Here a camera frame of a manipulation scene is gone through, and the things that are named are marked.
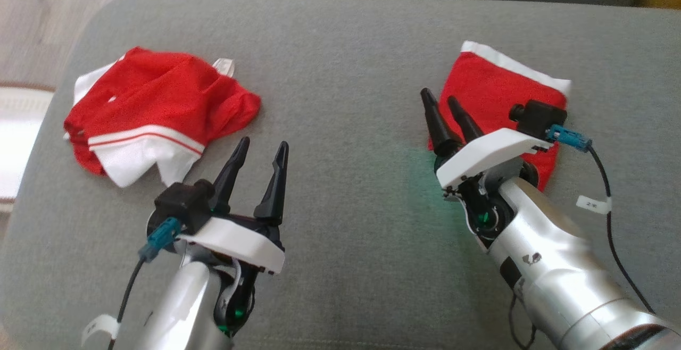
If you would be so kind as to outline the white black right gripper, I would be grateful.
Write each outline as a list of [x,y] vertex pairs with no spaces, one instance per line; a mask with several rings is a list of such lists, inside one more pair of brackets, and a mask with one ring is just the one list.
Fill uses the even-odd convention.
[[438,157],[452,157],[435,171],[443,190],[457,188],[467,178],[508,160],[526,153],[535,154],[540,148],[549,149],[553,146],[548,141],[512,129],[499,129],[484,135],[457,98],[450,96],[447,100],[450,112],[462,131],[464,141],[468,143],[459,150],[463,141],[445,122],[432,91],[423,88],[420,96],[433,151]]

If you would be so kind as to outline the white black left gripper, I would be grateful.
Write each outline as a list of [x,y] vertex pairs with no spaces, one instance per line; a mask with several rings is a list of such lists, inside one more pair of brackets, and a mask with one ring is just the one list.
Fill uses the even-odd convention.
[[[248,136],[240,139],[213,183],[212,212],[215,214],[229,214],[231,210],[229,200],[249,145]],[[211,216],[209,212],[191,214],[178,235],[178,254],[195,259],[211,255],[214,263],[230,258],[260,272],[280,274],[285,263],[279,226],[283,222],[288,156],[289,144],[282,141],[272,162],[274,172],[262,202],[254,209],[254,218]]]

